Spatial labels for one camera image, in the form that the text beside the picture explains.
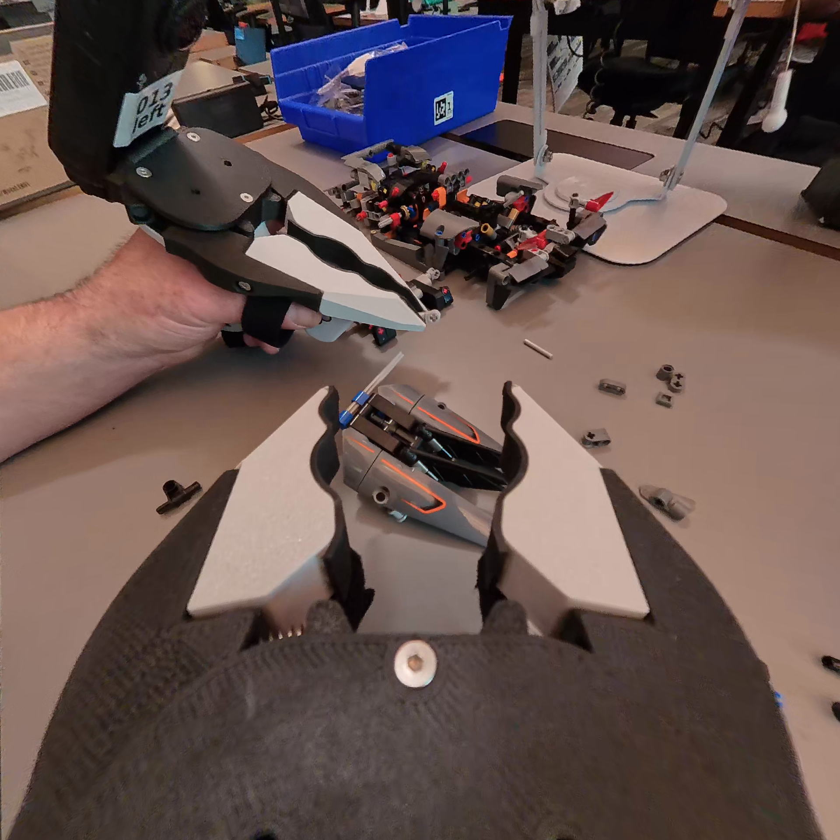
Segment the small black lego frame assembly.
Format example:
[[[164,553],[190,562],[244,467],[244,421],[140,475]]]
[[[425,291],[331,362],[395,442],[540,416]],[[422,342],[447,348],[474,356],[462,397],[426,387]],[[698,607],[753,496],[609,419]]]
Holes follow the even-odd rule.
[[[438,283],[429,272],[416,276],[407,282],[408,287],[426,310],[442,312],[454,303],[453,293],[446,283]],[[362,334],[372,339],[374,345],[380,349],[396,341],[401,330],[361,324]]]

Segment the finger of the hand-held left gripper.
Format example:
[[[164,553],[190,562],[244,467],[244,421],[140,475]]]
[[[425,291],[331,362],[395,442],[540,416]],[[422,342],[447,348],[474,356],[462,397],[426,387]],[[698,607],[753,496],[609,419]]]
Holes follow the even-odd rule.
[[[325,298],[366,317],[425,317],[427,310],[400,275],[355,226],[301,192],[287,199],[287,234],[324,265]]]
[[[426,328],[419,300],[392,271],[333,266],[288,235],[255,238],[245,255],[320,291],[323,316],[409,332]]]

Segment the long light grey lego axle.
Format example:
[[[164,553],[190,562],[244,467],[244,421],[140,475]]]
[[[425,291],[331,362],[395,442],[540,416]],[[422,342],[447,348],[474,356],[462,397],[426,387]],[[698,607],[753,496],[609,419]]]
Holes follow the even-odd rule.
[[[388,378],[388,376],[394,371],[397,365],[404,359],[403,352],[397,352],[386,364],[382,370],[374,376],[371,382],[362,388],[355,398],[353,402],[358,406],[363,406],[366,404],[373,394],[375,394],[376,389]]]

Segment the black office chair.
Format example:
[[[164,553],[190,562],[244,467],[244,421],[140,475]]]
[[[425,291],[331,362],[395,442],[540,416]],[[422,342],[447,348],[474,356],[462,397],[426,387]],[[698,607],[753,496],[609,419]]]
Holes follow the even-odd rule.
[[[612,111],[611,125],[636,128],[638,118],[652,118],[666,104],[684,106],[702,98],[707,85],[704,62],[711,55],[712,30],[687,27],[646,40],[641,56],[622,52],[615,31],[601,39],[583,39],[583,66],[576,87],[586,94],[583,116]]]

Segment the blue plastic bin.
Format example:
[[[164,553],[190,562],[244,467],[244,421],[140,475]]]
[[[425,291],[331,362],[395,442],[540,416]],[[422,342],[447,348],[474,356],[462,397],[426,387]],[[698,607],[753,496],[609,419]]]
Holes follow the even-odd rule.
[[[510,26],[510,16],[413,15],[273,49],[280,113],[305,141],[343,154],[431,140],[494,111]],[[401,40],[407,50],[370,63],[361,115],[310,104],[352,59]]]

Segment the white rounded base plate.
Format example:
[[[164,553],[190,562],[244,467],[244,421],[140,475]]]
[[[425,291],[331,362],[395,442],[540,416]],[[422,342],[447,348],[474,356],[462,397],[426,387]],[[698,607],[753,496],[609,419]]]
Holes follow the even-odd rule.
[[[557,186],[574,186],[584,199],[607,193],[605,231],[585,252],[620,266],[647,264],[713,222],[728,209],[718,194],[678,184],[666,191],[651,175],[571,154],[556,154],[541,175],[535,214],[563,221],[568,206]]]

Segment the grey winged lego assembly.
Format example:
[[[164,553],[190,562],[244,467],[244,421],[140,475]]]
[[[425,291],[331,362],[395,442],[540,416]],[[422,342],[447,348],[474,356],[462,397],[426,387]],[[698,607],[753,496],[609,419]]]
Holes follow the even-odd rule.
[[[368,385],[339,417],[343,481],[398,521],[485,547],[492,515],[462,490],[507,486],[502,445],[410,385]]]

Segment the large lego vehicle build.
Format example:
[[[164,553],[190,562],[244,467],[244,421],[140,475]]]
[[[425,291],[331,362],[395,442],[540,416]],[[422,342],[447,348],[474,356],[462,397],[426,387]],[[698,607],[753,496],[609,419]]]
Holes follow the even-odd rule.
[[[367,228],[375,247],[441,280],[457,266],[486,282],[498,311],[521,287],[559,279],[606,229],[603,213],[573,200],[563,221],[534,211],[543,184],[499,175],[496,194],[469,190],[469,169],[434,164],[421,147],[388,140],[342,157],[351,173],[332,196]]]

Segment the clear plastic disc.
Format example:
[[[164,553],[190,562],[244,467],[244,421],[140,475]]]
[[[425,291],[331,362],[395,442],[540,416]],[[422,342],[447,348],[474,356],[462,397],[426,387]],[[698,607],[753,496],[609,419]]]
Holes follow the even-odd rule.
[[[586,211],[610,213],[630,203],[634,197],[626,186],[611,175],[570,175],[548,183],[542,199],[557,209],[570,209],[573,200]]]

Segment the person's left hand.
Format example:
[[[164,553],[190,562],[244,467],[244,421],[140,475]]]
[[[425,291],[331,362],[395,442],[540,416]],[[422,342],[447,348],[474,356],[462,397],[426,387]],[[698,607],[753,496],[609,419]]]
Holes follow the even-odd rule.
[[[190,361],[227,324],[245,297],[204,279],[138,229],[87,281],[91,328],[106,358],[145,374]]]

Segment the clear plastic bag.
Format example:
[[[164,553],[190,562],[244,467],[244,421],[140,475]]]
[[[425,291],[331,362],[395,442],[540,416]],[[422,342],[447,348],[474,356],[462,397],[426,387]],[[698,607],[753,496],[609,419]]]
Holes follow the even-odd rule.
[[[362,90],[366,85],[367,70],[373,60],[401,53],[407,49],[408,44],[404,40],[375,47],[352,59],[348,66],[341,69],[336,76],[336,81],[338,81],[340,87]]]
[[[315,91],[310,99],[312,106],[333,111],[361,115],[364,112],[366,75],[342,71]]]

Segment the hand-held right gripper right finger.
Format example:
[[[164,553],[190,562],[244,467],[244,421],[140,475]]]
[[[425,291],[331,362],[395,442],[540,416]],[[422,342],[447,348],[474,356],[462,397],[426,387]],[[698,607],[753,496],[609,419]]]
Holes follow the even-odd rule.
[[[602,469],[522,387],[502,387],[500,468],[476,588],[484,623],[519,604],[527,629],[559,636],[573,613],[643,621],[650,607]]]

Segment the cardboard box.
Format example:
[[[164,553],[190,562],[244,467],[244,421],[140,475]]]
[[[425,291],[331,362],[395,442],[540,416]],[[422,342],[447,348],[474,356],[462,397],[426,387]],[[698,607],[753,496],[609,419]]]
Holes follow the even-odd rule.
[[[48,142],[52,39],[12,40],[2,55],[2,214],[72,186]]]

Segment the dark grey curved lego connector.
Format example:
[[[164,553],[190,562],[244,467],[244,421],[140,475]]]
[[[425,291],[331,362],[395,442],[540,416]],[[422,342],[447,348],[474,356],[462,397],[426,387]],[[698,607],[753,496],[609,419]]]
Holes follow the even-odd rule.
[[[685,520],[697,506],[694,500],[661,486],[642,485],[638,492],[653,508],[676,522]]]

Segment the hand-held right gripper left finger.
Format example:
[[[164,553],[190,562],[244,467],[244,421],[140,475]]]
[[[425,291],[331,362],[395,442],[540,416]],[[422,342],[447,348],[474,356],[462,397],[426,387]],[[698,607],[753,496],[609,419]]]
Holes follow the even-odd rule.
[[[340,469],[339,394],[317,390],[237,467],[186,610],[255,608],[279,634],[302,631],[315,602],[358,630],[374,598],[332,483]]]

